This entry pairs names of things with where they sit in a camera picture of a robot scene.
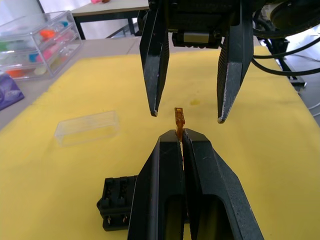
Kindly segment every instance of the transparent plastic lid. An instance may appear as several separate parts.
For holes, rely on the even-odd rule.
[[[0,26],[0,38],[10,38],[28,35],[48,26],[56,18],[61,17],[65,11],[51,12],[22,16]]]
[[[59,122],[54,136],[61,146],[89,142],[112,137],[119,131],[115,111],[81,116]]]

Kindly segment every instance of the yellow tablecloth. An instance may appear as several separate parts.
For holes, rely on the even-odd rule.
[[[256,54],[267,54],[263,47]],[[205,134],[239,177],[266,240],[320,238],[320,131],[288,79],[250,66],[230,115],[217,123],[218,50],[172,54],[158,117],[140,56],[84,58],[0,132],[1,240],[125,240],[104,232],[104,178],[136,175],[158,136]],[[263,64],[277,68],[273,60]],[[58,122],[115,110],[120,132],[60,147]]]

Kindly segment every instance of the white table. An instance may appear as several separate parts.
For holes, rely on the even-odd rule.
[[[140,10],[148,10],[148,0],[110,0],[107,3],[89,3],[72,12],[81,39],[86,39],[81,23],[128,19],[130,33],[135,33],[132,18],[136,18]]]

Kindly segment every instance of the floor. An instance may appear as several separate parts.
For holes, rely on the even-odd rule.
[[[320,26],[310,29],[306,32],[299,33],[295,36],[288,37],[290,41],[288,45],[288,51],[302,47],[316,38],[320,37]],[[298,52],[294,55],[286,57],[286,62],[292,67],[293,71],[305,71],[320,67],[320,43],[313,45],[312,47]],[[307,108],[313,107],[320,103],[320,73],[302,76],[305,82],[305,88],[299,93],[301,99],[307,106]],[[320,126],[320,104],[310,112],[314,116],[314,119]]]

